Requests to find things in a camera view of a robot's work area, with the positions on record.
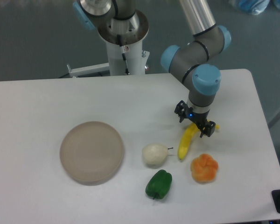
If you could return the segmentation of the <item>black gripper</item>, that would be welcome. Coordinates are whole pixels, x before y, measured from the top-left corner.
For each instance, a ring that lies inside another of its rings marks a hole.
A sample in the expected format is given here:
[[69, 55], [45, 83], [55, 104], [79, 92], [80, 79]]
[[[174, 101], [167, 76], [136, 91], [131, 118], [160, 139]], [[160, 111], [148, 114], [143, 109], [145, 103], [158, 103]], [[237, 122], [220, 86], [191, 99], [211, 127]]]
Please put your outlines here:
[[182, 123], [184, 119], [189, 119], [196, 124], [200, 130], [200, 138], [203, 136], [210, 137], [215, 129], [216, 123], [208, 121], [207, 116], [210, 111], [210, 107], [199, 107], [199, 106], [187, 106], [187, 104], [181, 100], [175, 107], [174, 113], [178, 115], [179, 122]]

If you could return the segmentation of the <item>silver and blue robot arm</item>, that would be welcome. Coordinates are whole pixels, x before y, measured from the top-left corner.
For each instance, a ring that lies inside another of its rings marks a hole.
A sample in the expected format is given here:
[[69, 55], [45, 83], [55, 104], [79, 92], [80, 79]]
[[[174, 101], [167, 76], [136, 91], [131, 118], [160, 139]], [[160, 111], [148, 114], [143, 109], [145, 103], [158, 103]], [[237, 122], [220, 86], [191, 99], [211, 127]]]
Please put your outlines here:
[[[215, 123], [208, 121], [221, 74], [208, 61], [231, 43], [230, 32], [216, 24], [205, 0], [180, 1], [193, 42], [184, 48], [169, 46], [161, 56], [161, 65], [188, 90], [187, 101], [175, 108], [180, 120], [189, 119], [202, 136], [211, 136]], [[148, 34], [146, 16], [134, 0], [76, 0], [73, 9], [87, 30], [97, 30], [106, 43], [109, 71], [112, 76], [145, 73], [149, 53], [142, 49]]]

